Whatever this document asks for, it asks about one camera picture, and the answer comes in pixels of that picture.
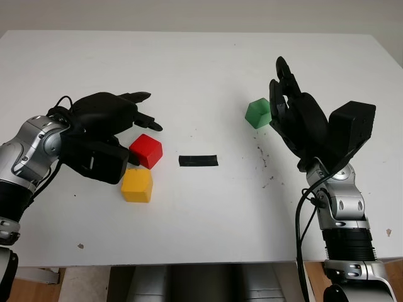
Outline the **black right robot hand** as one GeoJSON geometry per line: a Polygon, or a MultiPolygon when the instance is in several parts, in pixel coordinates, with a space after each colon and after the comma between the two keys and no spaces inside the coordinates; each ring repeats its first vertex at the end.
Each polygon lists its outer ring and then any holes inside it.
{"type": "Polygon", "coordinates": [[[299,158],[299,171],[306,172],[326,141],[327,118],[317,101],[300,90],[283,57],[276,60],[276,74],[269,84],[270,125],[299,158]]]}

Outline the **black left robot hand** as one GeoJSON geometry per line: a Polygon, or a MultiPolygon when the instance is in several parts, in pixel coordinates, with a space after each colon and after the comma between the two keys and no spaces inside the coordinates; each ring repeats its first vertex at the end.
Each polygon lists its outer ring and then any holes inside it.
{"type": "Polygon", "coordinates": [[[143,91],[119,95],[97,92],[74,102],[63,115],[76,129],[72,132],[74,136],[119,146],[115,135],[134,125],[162,131],[162,126],[155,122],[155,118],[138,109],[137,105],[150,96],[151,93],[143,91]]]}

